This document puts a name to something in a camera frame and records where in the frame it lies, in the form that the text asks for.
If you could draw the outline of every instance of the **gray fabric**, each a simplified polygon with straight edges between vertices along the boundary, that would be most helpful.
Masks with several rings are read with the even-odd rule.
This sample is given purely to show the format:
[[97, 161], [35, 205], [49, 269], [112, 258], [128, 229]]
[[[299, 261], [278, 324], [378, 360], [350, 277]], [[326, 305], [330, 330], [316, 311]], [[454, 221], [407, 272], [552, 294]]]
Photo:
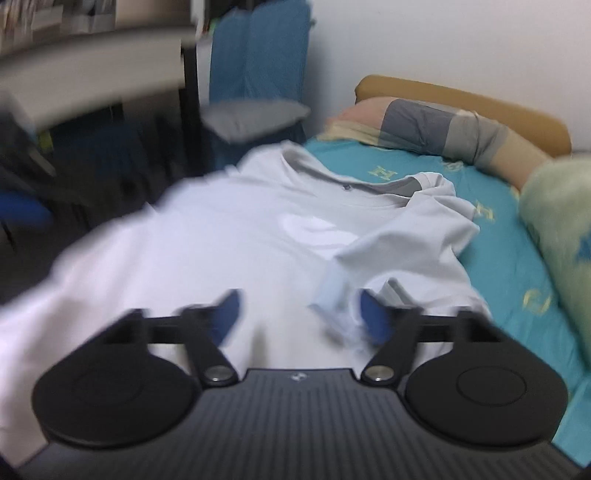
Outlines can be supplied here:
[[450, 124], [443, 156], [459, 158], [486, 171], [508, 133], [509, 128], [499, 122], [460, 111]]
[[241, 99], [203, 107], [205, 127], [228, 143], [245, 143], [289, 127], [310, 109], [293, 100]]
[[381, 131], [410, 144], [408, 150], [441, 155], [453, 117], [454, 113], [399, 98], [388, 105]]
[[475, 113], [475, 117], [478, 122], [479, 135], [474, 165], [479, 170], [486, 171], [499, 148], [505, 143], [509, 127], [477, 113]]

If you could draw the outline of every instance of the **pillow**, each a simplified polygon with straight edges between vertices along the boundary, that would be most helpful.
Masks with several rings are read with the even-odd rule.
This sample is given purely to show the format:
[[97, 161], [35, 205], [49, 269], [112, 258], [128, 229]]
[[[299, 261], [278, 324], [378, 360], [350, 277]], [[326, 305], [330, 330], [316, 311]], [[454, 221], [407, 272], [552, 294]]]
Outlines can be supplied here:
[[591, 364], [591, 155], [539, 168], [521, 192], [519, 215], [548, 265]]
[[462, 160], [520, 189], [552, 159], [506, 125], [475, 112], [396, 97], [373, 97], [328, 120], [319, 140], [357, 140], [382, 148]]
[[214, 103], [201, 110], [205, 127], [228, 143], [245, 143], [306, 118], [310, 109], [293, 100], [241, 99]]

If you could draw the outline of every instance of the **bed headboard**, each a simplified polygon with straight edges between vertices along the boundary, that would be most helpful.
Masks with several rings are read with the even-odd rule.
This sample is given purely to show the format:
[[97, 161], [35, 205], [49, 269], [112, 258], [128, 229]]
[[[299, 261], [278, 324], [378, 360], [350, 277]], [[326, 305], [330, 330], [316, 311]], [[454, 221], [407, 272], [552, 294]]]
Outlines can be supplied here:
[[497, 120], [532, 142], [552, 157], [569, 155], [570, 135], [560, 120], [514, 103], [413, 80], [369, 75], [355, 88], [357, 102], [371, 97], [392, 96], [440, 103]]

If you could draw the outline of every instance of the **blue cloth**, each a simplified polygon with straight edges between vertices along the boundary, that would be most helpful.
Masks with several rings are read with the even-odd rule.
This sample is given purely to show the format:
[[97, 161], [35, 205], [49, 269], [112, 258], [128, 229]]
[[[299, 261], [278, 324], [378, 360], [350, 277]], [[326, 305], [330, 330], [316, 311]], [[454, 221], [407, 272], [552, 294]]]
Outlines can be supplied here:
[[42, 227], [51, 223], [51, 212], [33, 197], [16, 192], [0, 192], [0, 220]]
[[300, 0], [233, 10], [213, 32], [210, 103], [240, 98], [301, 102], [310, 7]]
[[364, 181], [439, 172], [453, 182], [459, 197], [476, 206], [480, 233], [460, 261], [488, 302], [495, 323], [564, 379], [572, 400], [554, 442], [581, 465], [591, 462], [591, 442], [585, 438], [591, 432], [591, 374], [546, 265], [518, 217], [518, 192], [474, 167], [441, 157], [367, 147], [355, 141], [310, 140], [306, 148], [329, 170]]

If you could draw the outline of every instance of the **blanket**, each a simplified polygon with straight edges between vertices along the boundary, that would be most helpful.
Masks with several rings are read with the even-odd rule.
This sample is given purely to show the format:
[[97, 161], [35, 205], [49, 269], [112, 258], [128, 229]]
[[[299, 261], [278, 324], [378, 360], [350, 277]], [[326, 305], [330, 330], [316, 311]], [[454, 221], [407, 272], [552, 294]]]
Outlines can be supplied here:
[[556, 161], [534, 172], [519, 214], [591, 361], [591, 158]]

